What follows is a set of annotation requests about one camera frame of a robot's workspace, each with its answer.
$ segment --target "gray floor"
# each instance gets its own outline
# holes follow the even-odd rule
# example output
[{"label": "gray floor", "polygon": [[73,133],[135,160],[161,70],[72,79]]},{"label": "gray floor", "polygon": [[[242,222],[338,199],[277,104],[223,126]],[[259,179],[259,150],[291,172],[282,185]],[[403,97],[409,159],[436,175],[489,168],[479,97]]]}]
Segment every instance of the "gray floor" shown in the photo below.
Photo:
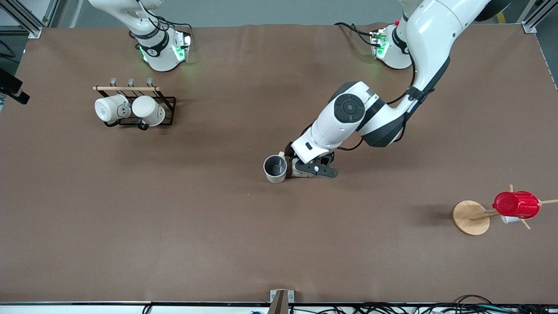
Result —
[{"label": "gray floor", "polygon": [[[504,11],[508,23],[515,22],[528,0],[512,0]],[[116,18],[95,9],[88,0],[62,0],[55,27],[124,27]],[[194,27],[241,26],[246,24],[357,25],[391,22],[401,17],[395,0],[166,0],[155,12],[175,22]],[[550,70],[558,76],[558,9],[537,26],[537,37]],[[0,36],[21,58],[26,37]],[[0,67],[12,74],[17,64],[0,59]]]},{"label": "gray floor", "polygon": [[[357,25],[390,22],[401,17],[395,0],[166,0],[155,12],[169,21],[194,27],[241,26],[246,24]],[[120,27],[112,16],[84,1],[76,27]]]}]

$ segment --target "red plastic cup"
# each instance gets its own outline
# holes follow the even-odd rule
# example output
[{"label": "red plastic cup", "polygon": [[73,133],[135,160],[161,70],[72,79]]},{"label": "red plastic cup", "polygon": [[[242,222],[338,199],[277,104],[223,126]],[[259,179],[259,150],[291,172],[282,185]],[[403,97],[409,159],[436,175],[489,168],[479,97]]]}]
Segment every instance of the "red plastic cup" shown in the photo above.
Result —
[{"label": "red plastic cup", "polygon": [[492,207],[504,216],[529,219],[538,213],[541,205],[532,193],[519,191],[496,195]]}]

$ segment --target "white mug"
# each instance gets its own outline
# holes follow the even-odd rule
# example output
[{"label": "white mug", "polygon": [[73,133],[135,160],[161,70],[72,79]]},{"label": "white mug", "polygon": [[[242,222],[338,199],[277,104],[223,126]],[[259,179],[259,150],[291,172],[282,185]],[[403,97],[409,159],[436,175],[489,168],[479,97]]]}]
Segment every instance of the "white mug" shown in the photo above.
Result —
[{"label": "white mug", "polygon": [[136,98],[132,103],[132,111],[138,117],[137,126],[141,130],[157,126],[165,119],[165,109],[149,96]]},{"label": "white mug", "polygon": [[107,125],[115,123],[120,119],[128,118],[130,112],[128,99],[120,94],[99,98],[95,101],[95,113]]}]

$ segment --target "wooden base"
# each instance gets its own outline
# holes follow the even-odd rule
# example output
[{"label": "wooden base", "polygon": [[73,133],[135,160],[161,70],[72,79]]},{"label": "wooden base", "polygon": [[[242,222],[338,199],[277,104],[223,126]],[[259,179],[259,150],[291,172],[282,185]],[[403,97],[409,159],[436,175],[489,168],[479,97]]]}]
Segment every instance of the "wooden base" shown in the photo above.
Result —
[{"label": "wooden base", "polygon": [[484,207],[475,201],[462,201],[455,205],[453,210],[453,220],[455,226],[463,233],[468,235],[481,235],[487,232],[490,227],[490,218],[471,220],[474,214],[485,212]]}]

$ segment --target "mug rack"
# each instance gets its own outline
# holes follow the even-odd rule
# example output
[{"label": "mug rack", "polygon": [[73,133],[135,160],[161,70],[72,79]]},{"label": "mug rack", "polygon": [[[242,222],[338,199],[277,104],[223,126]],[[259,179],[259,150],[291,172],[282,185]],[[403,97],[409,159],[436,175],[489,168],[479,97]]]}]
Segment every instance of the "mug rack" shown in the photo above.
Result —
[{"label": "mug rack", "polygon": [[[133,101],[138,98],[139,96],[150,96],[152,97],[158,104],[165,104],[163,108],[165,109],[165,119],[159,125],[172,125],[174,122],[174,113],[176,108],[176,97],[168,97],[163,95],[161,89],[158,86],[153,85],[153,79],[147,79],[147,86],[146,87],[135,87],[134,80],[128,80],[127,87],[119,87],[116,86],[116,78],[112,78],[110,80],[110,86],[94,86],[94,91],[99,92],[103,97],[109,97],[110,95],[107,92],[114,92],[115,94],[120,94],[128,100],[128,103],[125,106],[132,106]],[[114,123],[107,123],[104,124],[108,127],[113,127],[117,125],[137,125],[138,117],[131,112],[128,118],[122,118],[116,120]]]}]

